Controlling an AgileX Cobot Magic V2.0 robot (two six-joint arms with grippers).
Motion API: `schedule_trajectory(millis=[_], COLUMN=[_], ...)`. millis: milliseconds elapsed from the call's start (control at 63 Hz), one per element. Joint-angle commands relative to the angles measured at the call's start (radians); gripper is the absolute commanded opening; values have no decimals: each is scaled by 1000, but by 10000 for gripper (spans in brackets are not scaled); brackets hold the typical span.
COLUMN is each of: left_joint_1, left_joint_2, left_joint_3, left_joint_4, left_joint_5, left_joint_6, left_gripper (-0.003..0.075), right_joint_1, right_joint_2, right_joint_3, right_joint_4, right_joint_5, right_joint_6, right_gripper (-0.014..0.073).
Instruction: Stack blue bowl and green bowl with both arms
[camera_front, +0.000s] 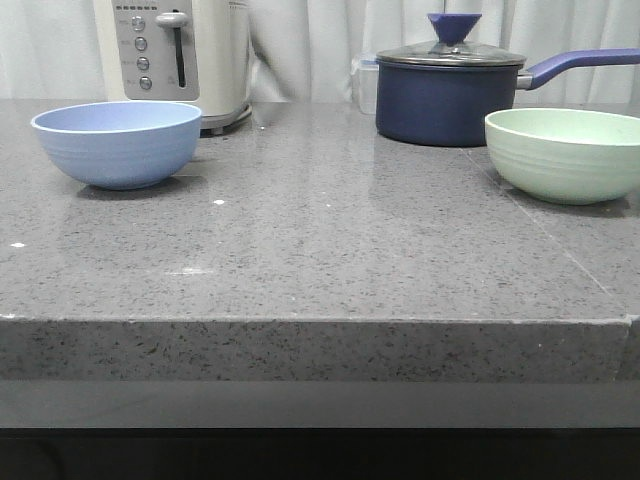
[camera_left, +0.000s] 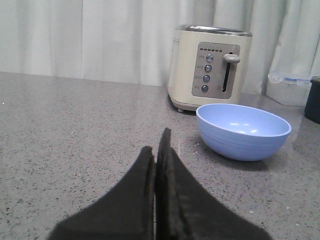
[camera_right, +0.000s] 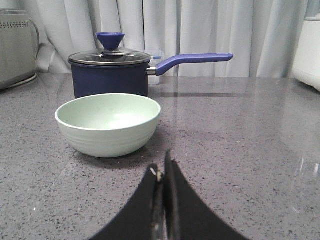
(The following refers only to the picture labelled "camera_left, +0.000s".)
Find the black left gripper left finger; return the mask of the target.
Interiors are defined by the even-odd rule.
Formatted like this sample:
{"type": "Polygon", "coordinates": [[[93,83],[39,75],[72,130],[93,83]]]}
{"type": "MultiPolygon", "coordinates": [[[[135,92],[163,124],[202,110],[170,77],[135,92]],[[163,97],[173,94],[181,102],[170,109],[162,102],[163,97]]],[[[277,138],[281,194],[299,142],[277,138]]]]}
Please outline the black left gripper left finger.
{"type": "Polygon", "coordinates": [[[125,176],[103,197],[59,222],[50,240],[151,240],[155,158],[144,146],[125,176]]]}

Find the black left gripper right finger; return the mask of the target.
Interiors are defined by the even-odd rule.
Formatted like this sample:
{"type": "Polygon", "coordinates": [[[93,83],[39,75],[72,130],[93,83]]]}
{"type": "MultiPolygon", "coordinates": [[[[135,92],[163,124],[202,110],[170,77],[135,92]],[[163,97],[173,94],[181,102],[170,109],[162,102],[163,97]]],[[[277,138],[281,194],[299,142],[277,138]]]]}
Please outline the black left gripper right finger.
{"type": "Polygon", "coordinates": [[[171,130],[161,136],[155,177],[156,239],[270,240],[261,227],[210,195],[171,147],[171,130]]]}

